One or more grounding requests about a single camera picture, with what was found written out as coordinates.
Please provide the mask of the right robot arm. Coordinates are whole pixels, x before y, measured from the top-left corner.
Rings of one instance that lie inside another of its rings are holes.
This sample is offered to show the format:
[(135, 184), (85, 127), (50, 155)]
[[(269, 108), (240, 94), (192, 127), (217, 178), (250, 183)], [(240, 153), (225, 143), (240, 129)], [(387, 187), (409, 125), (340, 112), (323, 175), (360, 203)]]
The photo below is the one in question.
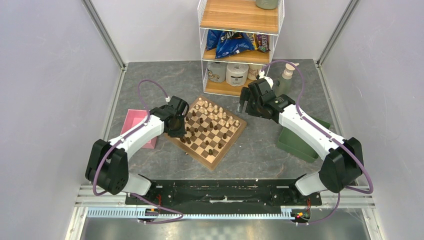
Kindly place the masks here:
[(292, 203), (300, 205), (315, 192), (339, 193), (364, 174), (362, 146), (357, 139), (345, 139), (323, 127), (287, 95), (276, 96), (269, 80), (259, 78), (243, 87), (239, 110), (292, 131), (323, 160), (318, 172), (301, 176), (288, 191)]

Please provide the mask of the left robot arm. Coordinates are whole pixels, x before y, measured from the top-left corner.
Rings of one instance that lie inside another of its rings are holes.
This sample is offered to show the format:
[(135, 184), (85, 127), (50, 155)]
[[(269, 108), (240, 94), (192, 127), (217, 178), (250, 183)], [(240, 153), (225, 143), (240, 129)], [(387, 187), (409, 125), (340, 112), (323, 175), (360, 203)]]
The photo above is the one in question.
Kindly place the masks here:
[(167, 97), (166, 102), (150, 110), (140, 123), (125, 133), (93, 143), (85, 170), (85, 178), (93, 187), (101, 187), (112, 195), (137, 194), (147, 205), (156, 200), (157, 191), (151, 187), (151, 180), (140, 174), (130, 174), (128, 162), (145, 144), (163, 133), (172, 138), (185, 136), (188, 103), (177, 96)]

